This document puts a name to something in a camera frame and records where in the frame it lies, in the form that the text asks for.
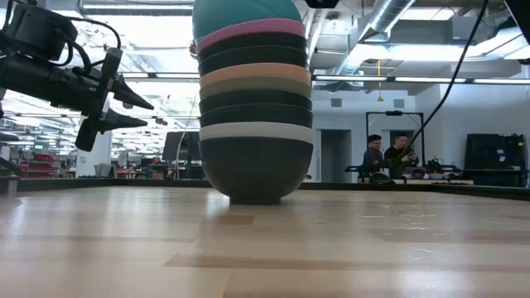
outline ceiling light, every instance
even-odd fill
[[[3,142],[3,143],[6,143],[8,145],[33,145],[33,142],[29,142],[29,141],[11,141],[11,142]]]
[[[134,79],[134,78],[148,78],[149,74],[147,73],[122,73],[125,79]]]
[[[172,10],[172,9],[190,9],[191,5],[147,5],[147,4],[85,4],[83,9],[131,9],[131,10]]]
[[[530,85],[530,79],[475,79],[474,84],[522,84]]]
[[[450,83],[450,78],[416,78],[416,77],[397,77],[394,81],[401,83]],[[465,79],[455,79],[455,83],[464,83]]]
[[[447,21],[455,15],[450,7],[411,7],[401,16],[400,20]]]
[[[458,61],[461,46],[399,45],[389,50],[389,59],[409,61]]]
[[[384,82],[387,77],[375,76],[348,76],[348,75],[316,75],[315,81],[333,81],[333,82]]]
[[[199,74],[192,74],[192,73],[181,73],[181,74],[160,73],[160,74],[157,74],[157,78],[160,78],[160,79],[200,79],[200,76]]]

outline ceiling duct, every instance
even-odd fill
[[[414,4],[416,0],[377,0],[373,5],[373,11],[366,17],[355,20],[352,32],[357,32],[356,41],[351,42],[350,53],[344,58],[333,75],[353,75],[366,59],[355,53],[355,46],[360,41],[374,37],[379,34],[387,34],[390,29],[399,21],[405,11]],[[322,89],[332,93],[341,90],[358,89],[359,86],[348,86],[347,83],[333,83],[322,86]]]

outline exposed pipe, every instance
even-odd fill
[[[378,32],[386,32],[399,21],[405,11],[416,0],[378,0],[373,5],[372,21],[370,27]]]
[[[399,21],[399,18],[405,13],[405,11],[415,2],[416,0],[378,0],[374,5],[374,9],[371,13],[369,28],[359,28],[364,31],[359,37],[359,40],[363,40],[366,36],[373,35],[374,33],[384,33]],[[352,59],[357,58],[354,56],[355,48],[351,49],[351,52],[346,58],[339,64],[334,71],[334,75],[353,75],[359,66],[363,63],[363,59]]]
[[[313,19],[315,19],[315,9],[308,8],[307,19],[304,22],[306,26],[306,39],[309,38],[311,34],[311,28],[313,27]]]
[[[318,39],[320,38],[320,34],[322,33],[322,29],[324,28],[325,20],[327,19],[329,12],[329,9],[322,9],[320,11],[318,24],[316,25],[315,32],[313,32],[313,36],[311,37],[311,41],[309,44],[309,54],[307,55],[307,57],[310,62],[311,58],[313,57],[313,54],[315,54],[316,43],[318,43]]]

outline black cable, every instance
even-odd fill
[[[104,22],[99,22],[99,21],[95,21],[91,19],[85,19],[82,17],[67,17],[67,18],[71,21],[88,22],[90,24],[104,26],[105,28],[109,29],[114,34],[114,36],[116,36],[116,42],[117,42],[116,48],[118,49],[122,48],[122,39],[120,38],[119,33],[116,30],[114,30],[114,28],[112,28],[110,25],[105,24]]]
[[[399,155],[397,158],[398,161],[400,161],[405,155],[408,150],[410,150],[411,145],[416,141],[417,137],[420,135],[420,133],[423,133],[425,130],[425,127],[429,122],[432,120],[432,118],[438,113],[441,106],[444,104],[444,102],[449,97],[449,93],[453,89],[453,85],[455,84],[456,77],[458,76],[458,73],[460,72],[460,68],[462,68],[462,65],[464,64],[465,60],[465,54],[467,54],[467,50],[470,48],[471,43],[473,42],[473,38],[475,38],[475,33],[479,29],[480,21],[482,20],[482,17],[486,13],[486,9],[488,8],[488,2],[489,0],[484,0],[484,4],[482,5],[482,8],[480,9],[479,16],[477,18],[477,22],[473,26],[473,30],[471,30],[470,38],[465,43],[464,49],[462,51],[462,55],[460,56],[460,59],[458,60],[458,64],[456,64],[455,72],[453,73],[453,76],[450,79],[450,83],[447,85],[446,93],[444,94],[443,99],[440,101],[440,103],[436,106],[436,108],[432,111],[431,115],[427,118],[427,120],[423,123],[423,125],[420,127],[420,129],[414,134],[414,137],[412,137],[412,140],[408,143],[407,148],[403,150],[403,152]]]
[[[70,43],[66,43],[66,45],[68,46],[68,57],[66,58],[66,61],[61,64],[50,62],[55,67],[67,66],[74,59],[74,47]]]
[[[69,36],[67,36],[63,31],[57,32],[65,41],[66,44],[69,46],[72,46],[74,49],[76,49],[79,52],[79,55],[81,55],[81,59],[83,60],[83,68],[84,72],[86,74],[89,74],[92,70],[92,63],[90,62],[90,57],[84,50],[83,46],[75,42],[73,39],[71,39]]]

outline dark gray bowl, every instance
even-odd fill
[[[205,175],[234,204],[278,204],[307,175],[313,144],[275,137],[199,142]]]
[[[254,103],[217,108],[200,116],[200,126],[222,123],[287,123],[311,128],[313,113],[289,104]]]
[[[278,90],[255,89],[239,90],[209,96],[200,101],[199,109],[201,114],[205,114],[217,108],[250,103],[289,104],[310,110],[313,107],[311,100],[303,95]]]

